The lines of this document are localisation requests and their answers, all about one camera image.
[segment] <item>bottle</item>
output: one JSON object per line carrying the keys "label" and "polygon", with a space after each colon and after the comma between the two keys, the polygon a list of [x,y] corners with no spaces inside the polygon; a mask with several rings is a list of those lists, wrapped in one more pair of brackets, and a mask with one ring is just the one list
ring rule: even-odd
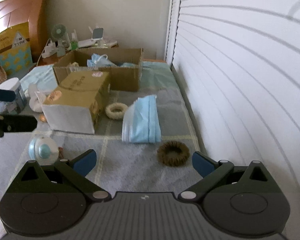
{"label": "bottle", "polygon": [[58,41],[58,46],[57,46],[57,57],[62,57],[66,54],[66,49],[62,44],[62,40]]}
{"label": "bottle", "polygon": [[75,49],[77,49],[79,47],[78,46],[78,38],[77,38],[76,33],[71,33],[71,42],[70,42],[70,45],[71,45],[71,50],[75,50]]}

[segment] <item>sticker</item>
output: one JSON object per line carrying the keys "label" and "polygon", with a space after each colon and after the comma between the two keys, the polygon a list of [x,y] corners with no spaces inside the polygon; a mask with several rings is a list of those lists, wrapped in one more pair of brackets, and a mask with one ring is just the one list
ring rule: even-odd
{"label": "sticker", "polygon": [[100,71],[99,71],[99,72],[93,72],[93,73],[92,73],[92,76],[93,76],[93,77],[101,77],[102,75],[103,75],[103,73],[100,72]]}
{"label": "sticker", "polygon": [[19,31],[16,32],[16,36],[13,39],[12,48],[27,43],[26,39],[21,35]]}
{"label": "sticker", "polygon": [[62,95],[62,92],[60,90],[53,91],[50,95],[48,95],[49,101],[56,101],[58,100]]}
{"label": "sticker", "polygon": [[16,101],[7,104],[7,110],[8,110],[9,113],[11,113],[16,108],[17,108],[17,102]]}

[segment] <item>mask ear loop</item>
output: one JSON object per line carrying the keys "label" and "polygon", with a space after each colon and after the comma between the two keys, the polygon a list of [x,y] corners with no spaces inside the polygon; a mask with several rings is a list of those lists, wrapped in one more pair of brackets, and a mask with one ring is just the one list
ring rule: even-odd
{"label": "mask ear loop", "polygon": [[94,64],[96,65],[96,64],[100,61],[100,59],[101,59],[102,57],[105,57],[106,59],[108,59],[108,55],[107,55],[107,54],[103,54],[103,55],[101,55],[97,60],[94,61]]}

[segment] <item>toy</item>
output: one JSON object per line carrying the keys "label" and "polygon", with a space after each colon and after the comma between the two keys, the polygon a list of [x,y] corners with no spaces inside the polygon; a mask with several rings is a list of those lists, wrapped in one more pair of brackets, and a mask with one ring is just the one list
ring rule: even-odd
{"label": "toy", "polygon": [[39,120],[40,120],[41,122],[47,122],[47,119],[46,119],[46,117],[44,116],[44,114],[39,114]]}
{"label": "toy", "polygon": [[28,94],[30,97],[29,106],[32,111],[42,113],[41,105],[50,93],[51,91],[40,91],[36,84],[30,84],[28,87]]}
{"label": "toy", "polygon": [[170,141],[162,144],[157,150],[157,156],[166,166],[181,166],[190,156],[188,147],[181,142]]}
{"label": "toy", "polygon": [[106,115],[110,119],[122,120],[128,106],[123,103],[113,103],[106,107]]}
{"label": "toy", "polygon": [[40,165],[51,165],[63,158],[63,148],[51,138],[34,138],[29,144],[29,156]]}

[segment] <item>bed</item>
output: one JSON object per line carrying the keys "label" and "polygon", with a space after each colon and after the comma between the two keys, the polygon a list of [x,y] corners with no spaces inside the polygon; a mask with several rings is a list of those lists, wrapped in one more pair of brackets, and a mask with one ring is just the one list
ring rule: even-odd
{"label": "bed", "polygon": [[[36,67],[21,80],[24,90],[30,83],[36,83],[39,89],[54,89],[57,84],[52,66]],[[110,103],[131,105],[138,97],[150,94],[157,95],[162,141],[181,141],[191,153],[199,150],[188,111],[167,64],[144,62],[139,91],[111,91]],[[22,114],[32,114],[37,119],[39,115],[29,106]],[[200,180],[190,159],[182,167],[164,166],[156,158],[156,150],[161,143],[123,143],[121,130],[122,121],[110,120],[102,115],[95,135],[52,131],[47,123],[40,121],[32,133],[5,134],[0,139],[0,199],[18,171],[30,159],[28,144],[35,136],[53,138],[59,147],[63,147],[64,156],[68,159],[90,148],[94,149],[98,155],[97,165],[87,178],[112,195],[116,191],[173,191],[178,194]]]}
{"label": "bed", "polygon": [[0,32],[20,23],[29,23],[33,62],[36,62],[48,40],[45,21],[46,0],[4,0],[0,2]]}

